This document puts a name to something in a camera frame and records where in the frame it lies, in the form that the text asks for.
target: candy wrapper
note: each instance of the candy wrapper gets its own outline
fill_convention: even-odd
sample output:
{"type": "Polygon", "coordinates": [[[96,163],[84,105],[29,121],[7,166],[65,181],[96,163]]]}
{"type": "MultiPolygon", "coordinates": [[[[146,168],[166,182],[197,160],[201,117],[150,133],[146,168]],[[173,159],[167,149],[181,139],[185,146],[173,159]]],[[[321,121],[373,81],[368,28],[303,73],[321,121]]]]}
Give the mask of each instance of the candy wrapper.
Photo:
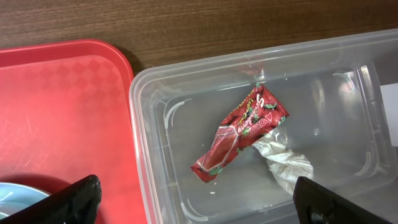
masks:
{"type": "Polygon", "coordinates": [[[264,61],[262,62],[256,62],[256,63],[249,63],[250,60],[255,60],[257,58],[247,58],[245,61],[245,64],[242,64],[236,69],[240,72],[245,73],[246,75],[249,75],[254,78],[264,78],[264,61]]]}
{"type": "Polygon", "coordinates": [[[260,83],[220,124],[210,150],[191,170],[204,182],[210,182],[235,157],[289,116],[285,108],[260,83]]]}

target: crumpled napkin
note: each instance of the crumpled napkin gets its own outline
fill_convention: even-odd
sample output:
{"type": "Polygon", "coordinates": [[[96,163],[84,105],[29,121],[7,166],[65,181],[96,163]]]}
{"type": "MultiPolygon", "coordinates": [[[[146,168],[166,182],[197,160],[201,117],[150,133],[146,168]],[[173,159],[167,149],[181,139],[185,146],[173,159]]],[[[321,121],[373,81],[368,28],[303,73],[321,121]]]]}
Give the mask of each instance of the crumpled napkin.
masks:
{"type": "Polygon", "coordinates": [[[266,134],[253,145],[267,159],[269,170],[278,184],[293,195],[298,177],[313,179],[313,167],[310,161],[301,154],[276,141],[273,135],[266,134]]]}

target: plastic storage bin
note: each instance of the plastic storage bin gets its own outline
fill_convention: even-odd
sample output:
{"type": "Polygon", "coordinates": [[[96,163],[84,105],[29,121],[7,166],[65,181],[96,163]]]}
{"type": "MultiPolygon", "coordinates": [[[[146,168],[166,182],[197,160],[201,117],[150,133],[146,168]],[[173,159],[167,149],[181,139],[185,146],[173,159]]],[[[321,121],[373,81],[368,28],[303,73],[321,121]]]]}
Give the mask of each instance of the plastic storage bin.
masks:
{"type": "Polygon", "coordinates": [[[394,180],[396,153],[374,62],[397,51],[398,30],[388,30],[138,74],[130,101],[148,223],[269,223],[295,213],[292,196],[255,149],[246,149],[209,184],[190,170],[256,82],[291,114],[276,130],[306,155],[316,182],[350,199],[394,180]],[[246,75],[241,65],[261,66],[264,73],[246,75]]]}

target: table surface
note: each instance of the table surface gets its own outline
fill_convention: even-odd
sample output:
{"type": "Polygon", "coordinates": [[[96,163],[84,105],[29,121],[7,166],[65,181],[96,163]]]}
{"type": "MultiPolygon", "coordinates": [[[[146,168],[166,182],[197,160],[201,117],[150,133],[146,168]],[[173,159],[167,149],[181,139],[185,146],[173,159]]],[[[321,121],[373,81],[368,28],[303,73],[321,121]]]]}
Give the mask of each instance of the table surface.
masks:
{"type": "MultiPolygon", "coordinates": [[[[0,49],[100,39],[118,47],[138,73],[187,60],[397,28],[396,9],[396,0],[0,0],[0,49]]],[[[398,202],[397,186],[363,203],[398,222],[396,206],[374,206],[377,198],[398,202]]]]}

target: white object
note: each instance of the white object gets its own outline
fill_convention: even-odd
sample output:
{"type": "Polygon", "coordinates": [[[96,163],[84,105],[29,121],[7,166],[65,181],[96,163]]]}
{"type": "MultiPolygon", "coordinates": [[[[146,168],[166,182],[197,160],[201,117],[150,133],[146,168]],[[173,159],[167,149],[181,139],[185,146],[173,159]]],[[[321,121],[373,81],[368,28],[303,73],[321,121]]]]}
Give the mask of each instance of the white object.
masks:
{"type": "Polygon", "coordinates": [[[380,87],[381,95],[383,97],[384,111],[386,112],[386,118],[388,123],[388,129],[390,131],[391,144],[398,146],[398,83],[383,85],[380,87]]]}
{"type": "Polygon", "coordinates": [[[253,146],[267,158],[269,170],[278,184],[293,195],[297,178],[300,176],[313,179],[313,167],[308,159],[301,154],[277,142],[271,134],[257,140],[253,146]]]}

